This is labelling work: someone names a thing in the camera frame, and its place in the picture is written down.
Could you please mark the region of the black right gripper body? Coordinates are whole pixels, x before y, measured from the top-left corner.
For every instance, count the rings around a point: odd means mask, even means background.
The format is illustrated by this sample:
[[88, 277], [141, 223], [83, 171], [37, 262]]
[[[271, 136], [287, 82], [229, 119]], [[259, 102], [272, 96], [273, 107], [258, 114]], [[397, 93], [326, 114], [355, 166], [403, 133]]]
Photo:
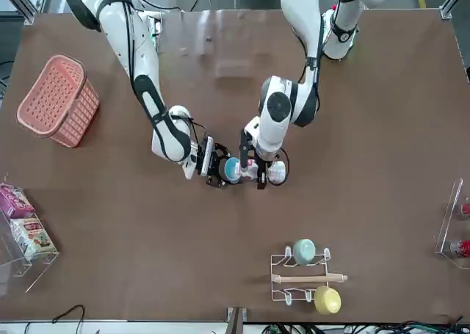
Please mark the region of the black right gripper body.
[[210, 161], [209, 161], [209, 168], [208, 168], [208, 172], [207, 172], [207, 177], [208, 176], [217, 176], [218, 178], [223, 179], [223, 177], [220, 174], [220, 162], [223, 159], [224, 158], [218, 158], [216, 156], [216, 153], [214, 152], [214, 149], [212, 150], [211, 158], [210, 158]]

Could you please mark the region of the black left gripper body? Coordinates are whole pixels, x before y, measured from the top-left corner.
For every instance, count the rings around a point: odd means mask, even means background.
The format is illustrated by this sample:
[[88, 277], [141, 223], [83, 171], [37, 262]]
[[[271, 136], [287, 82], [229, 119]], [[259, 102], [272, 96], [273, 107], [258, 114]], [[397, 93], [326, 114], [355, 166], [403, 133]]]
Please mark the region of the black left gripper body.
[[256, 146], [251, 140], [252, 136], [242, 129], [240, 131], [240, 166], [247, 167], [249, 159], [254, 159], [258, 166], [264, 166], [265, 161], [258, 155]]

